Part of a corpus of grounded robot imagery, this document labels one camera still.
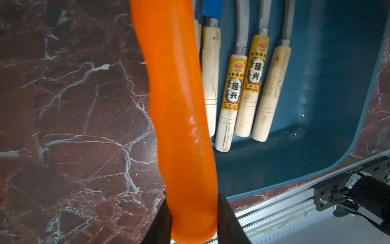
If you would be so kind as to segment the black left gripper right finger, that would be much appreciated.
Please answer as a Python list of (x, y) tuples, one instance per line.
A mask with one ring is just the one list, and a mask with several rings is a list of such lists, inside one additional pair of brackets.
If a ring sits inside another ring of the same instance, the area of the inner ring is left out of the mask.
[(218, 194), (217, 240), (219, 244), (251, 244), (226, 197)]

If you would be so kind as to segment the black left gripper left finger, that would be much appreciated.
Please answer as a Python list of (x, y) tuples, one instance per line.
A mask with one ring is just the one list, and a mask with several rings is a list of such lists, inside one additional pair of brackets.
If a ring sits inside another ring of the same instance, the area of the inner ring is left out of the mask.
[(165, 199), (141, 244), (170, 244), (172, 215)]

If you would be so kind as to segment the wooden sickle yellow label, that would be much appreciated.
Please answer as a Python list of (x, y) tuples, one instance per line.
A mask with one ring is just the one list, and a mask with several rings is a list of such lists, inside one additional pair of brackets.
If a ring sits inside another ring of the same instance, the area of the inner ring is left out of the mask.
[(250, 20), (249, 5), (249, 0), (236, 1), (236, 49), (235, 53), (230, 57), (215, 136), (215, 149), (224, 153), (228, 152), (232, 145), (241, 90), (247, 66), (247, 42)]

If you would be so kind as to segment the wooden handle sickle plain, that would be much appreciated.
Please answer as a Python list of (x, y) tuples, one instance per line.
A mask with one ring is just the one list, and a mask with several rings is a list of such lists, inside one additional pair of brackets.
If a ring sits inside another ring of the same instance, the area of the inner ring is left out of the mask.
[(295, 15), (294, 0), (284, 2), (282, 37), (274, 49), (267, 78), (261, 95), (258, 111), (252, 129), (252, 138), (259, 142), (268, 139), (282, 85), (291, 55), (291, 35)]

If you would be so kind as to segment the wooden sickle labelled handle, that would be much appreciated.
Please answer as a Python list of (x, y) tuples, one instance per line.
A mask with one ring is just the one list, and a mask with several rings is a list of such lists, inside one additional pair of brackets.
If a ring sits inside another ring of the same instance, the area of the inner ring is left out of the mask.
[(235, 124), (235, 134), (239, 137), (248, 137), (252, 129), (265, 69), (265, 62), (270, 45), (269, 20), (271, 6), (271, 0), (260, 1), (259, 30), (251, 40), (246, 73)]

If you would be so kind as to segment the blue blade wooden sickle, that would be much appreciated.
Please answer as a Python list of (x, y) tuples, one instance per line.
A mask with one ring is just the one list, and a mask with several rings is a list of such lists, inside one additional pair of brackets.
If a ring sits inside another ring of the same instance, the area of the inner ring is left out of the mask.
[(206, 17), (203, 29), (202, 82), (206, 106), (209, 135), (215, 134), (219, 64), (221, 49), (221, 30), (219, 21), (223, 1), (202, 1), (202, 15)]

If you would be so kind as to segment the wooden sickle grey blade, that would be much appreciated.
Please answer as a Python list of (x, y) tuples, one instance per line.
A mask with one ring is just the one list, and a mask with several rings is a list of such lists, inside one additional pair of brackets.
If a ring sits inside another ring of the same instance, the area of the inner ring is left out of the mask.
[(195, 36), (196, 36), (196, 43), (197, 43), (197, 51), (198, 51), (198, 55), (200, 55), (201, 25), (199, 24), (199, 21), (197, 19), (197, 0), (192, 0), (192, 10), (193, 10), (193, 17), (194, 17), (194, 28), (195, 28)]

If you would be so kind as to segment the teal plastic tray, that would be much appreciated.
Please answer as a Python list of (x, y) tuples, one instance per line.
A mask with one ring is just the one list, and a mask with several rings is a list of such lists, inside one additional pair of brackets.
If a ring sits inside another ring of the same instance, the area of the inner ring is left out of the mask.
[(216, 151), (229, 200), (340, 165), (355, 147), (390, 27), (389, 1), (296, 1), (291, 56), (269, 137), (233, 137)]

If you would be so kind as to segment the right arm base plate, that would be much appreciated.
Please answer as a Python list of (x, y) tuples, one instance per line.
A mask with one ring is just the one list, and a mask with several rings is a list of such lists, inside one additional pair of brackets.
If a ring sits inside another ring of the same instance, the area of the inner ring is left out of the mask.
[(334, 206), (333, 200), (348, 200), (349, 190), (361, 178), (371, 176), (385, 184), (390, 182), (390, 158), (383, 156), (355, 167), (314, 186), (314, 204), (317, 211)]

